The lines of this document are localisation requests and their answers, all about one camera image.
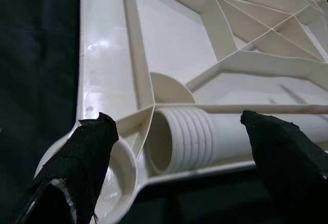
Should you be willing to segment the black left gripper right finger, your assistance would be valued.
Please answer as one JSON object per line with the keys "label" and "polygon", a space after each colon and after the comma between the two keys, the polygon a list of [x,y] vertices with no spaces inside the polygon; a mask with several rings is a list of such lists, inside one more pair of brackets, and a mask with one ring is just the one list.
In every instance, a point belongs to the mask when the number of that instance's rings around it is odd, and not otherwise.
{"label": "black left gripper right finger", "polygon": [[328,224],[328,154],[294,124],[243,111],[256,168],[285,224]]}

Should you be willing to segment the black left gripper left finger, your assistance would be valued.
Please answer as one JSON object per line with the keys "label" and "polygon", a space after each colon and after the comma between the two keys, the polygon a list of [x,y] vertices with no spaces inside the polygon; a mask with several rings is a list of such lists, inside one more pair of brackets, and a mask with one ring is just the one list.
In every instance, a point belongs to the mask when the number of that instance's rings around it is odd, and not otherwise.
{"label": "black left gripper left finger", "polygon": [[118,141],[115,121],[104,113],[83,119],[34,179],[23,224],[89,224]]}

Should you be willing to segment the white plastic table top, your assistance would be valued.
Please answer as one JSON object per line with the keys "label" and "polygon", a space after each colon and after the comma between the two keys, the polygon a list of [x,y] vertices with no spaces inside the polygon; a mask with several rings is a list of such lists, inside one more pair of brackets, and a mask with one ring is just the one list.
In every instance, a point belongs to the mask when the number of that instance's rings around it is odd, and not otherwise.
{"label": "white plastic table top", "polygon": [[159,108],[252,110],[328,153],[328,0],[81,0],[75,127],[119,136],[89,224],[115,224],[144,187],[254,166],[252,155],[160,175],[146,141]]}

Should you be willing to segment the black tablecloth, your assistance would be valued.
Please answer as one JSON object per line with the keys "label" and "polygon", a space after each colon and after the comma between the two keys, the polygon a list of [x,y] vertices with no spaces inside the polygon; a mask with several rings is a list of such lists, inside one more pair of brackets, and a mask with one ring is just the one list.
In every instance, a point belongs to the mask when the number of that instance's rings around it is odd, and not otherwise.
{"label": "black tablecloth", "polygon": [[[0,224],[46,151],[76,122],[81,0],[0,0]],[[155,183],[119,224],[281,220],[254,169]]]}

